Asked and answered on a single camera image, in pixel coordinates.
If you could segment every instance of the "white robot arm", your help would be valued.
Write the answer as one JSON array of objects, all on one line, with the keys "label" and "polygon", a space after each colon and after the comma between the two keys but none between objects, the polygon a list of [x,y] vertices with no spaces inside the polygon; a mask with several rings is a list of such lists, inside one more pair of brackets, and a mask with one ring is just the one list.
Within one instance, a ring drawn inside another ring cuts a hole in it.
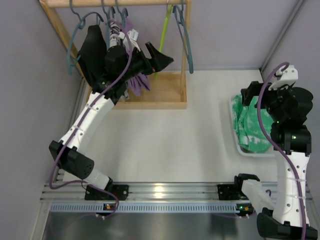
[{"label": "white robot arm", "polygon": [[[127,81],[138,74],[151,75],[165,69],[174,60],[150,43],[146,47],[151,58],[146,58],[137,43],[131,38],[130,56],[122,45],[115,45],[107,52],[99,27],[90,26],[79,54],[79,65],[92,87],[92,93],[84,110],[70,130],[59,140],[52,141],[49,150],[58,166],[77,178],[108,191],[112,179],[95,167],[95,162],[86,157],[88,144],[105,115],[126,93]],[[121,39],[126,33],[119,33]]]},{"label": "white robot arm", "polygon": [[286,68],[279,68],[275,76],[278,81],[269,83],[271,78],[268,78],[264,84],[252,82],[248,88],[241,90],[241,94],[244,106],[250,104],[253,96],[259,95],[258,111],[260,106],[266,108],[274,120],[270,137],[266,132],[264,134],[276,151],[278,175],[276,205],[264,192],[259,181],[244,180],[241,191],[258,213],[257,227],[262,237],[274,239],[302,237],[301,239],[315,240],[318,238],[318,231],[309,226],[305,207],[311,134],[303,125],[313,107],[313,95],[304,88],[293,87],[298,80],[298,71],[293,65],[288,64]]}]

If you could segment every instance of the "wooden rack base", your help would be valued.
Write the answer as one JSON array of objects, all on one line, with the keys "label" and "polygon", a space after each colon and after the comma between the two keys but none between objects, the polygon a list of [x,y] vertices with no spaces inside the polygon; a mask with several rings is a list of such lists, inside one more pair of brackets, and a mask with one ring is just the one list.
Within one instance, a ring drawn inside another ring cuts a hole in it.
[{"label": "wooden rack base", "polygon": [[186,109],[186,89],[181,91],[180,72],[160,72],[157,80],[151,75],[151,91],[142,90],[141,96],[129,92],[130,99],[119,101],[115,109]]}]

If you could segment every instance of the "yellow-green hanger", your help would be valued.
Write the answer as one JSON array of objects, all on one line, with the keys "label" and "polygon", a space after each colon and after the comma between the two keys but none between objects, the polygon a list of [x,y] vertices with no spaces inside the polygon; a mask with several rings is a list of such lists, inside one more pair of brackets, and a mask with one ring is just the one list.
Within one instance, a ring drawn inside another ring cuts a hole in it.
[{"label": "yellow-green hanger", "polygon": [[[174,7],[173,5],[166,6],[166,14],[165,14],[165,19],[164,19],[164,24],[163,24],[163,29],[162,29],[161,40],[160,40],[160,47],[159,47],[160,53],[162,52],[162,49],[164,48],[165,38],[167,35],[167,29],[168,29],[169,20],[170,20],[170,16],[171,16],[173,7]],[[158,73],[156,72],[154,74],[154,80],[157,80],[157,78],[158,78]]]}]

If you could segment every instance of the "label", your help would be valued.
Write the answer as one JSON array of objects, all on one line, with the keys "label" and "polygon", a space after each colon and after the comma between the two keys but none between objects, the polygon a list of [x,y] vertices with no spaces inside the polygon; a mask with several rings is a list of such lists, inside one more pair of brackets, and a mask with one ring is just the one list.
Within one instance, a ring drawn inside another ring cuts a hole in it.
[{"label": "label", "polygon": [[118,38],[118,34],[115,33],[116,30],[117,32],[120,32],[120,28],[115,24],[115,23],[111,23],[111,28],[110,28],[110,48],[120,45],[121,44],[121,40]]},{"label": "label", "polygon": [[138,39],[138,36],[139,36],[139,32],[136,31],[135,29],[132,29],[132,30],[130,31],[129,38],[130,38],[131,40],[133,40],[133,41],[136,42],[137,39]]}]

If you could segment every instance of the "white tag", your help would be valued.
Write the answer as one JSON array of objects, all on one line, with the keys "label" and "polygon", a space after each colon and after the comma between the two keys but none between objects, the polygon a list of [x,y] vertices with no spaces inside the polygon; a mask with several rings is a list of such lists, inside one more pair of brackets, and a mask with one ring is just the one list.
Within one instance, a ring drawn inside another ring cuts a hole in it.
[{"label": "white tag", "polygon": [[132,30],[130,31],[129,38],[132,39],[133,41],[137,41],[138,36],[139,36],[139,32],[136,31],[135,29],[132,29]]}]

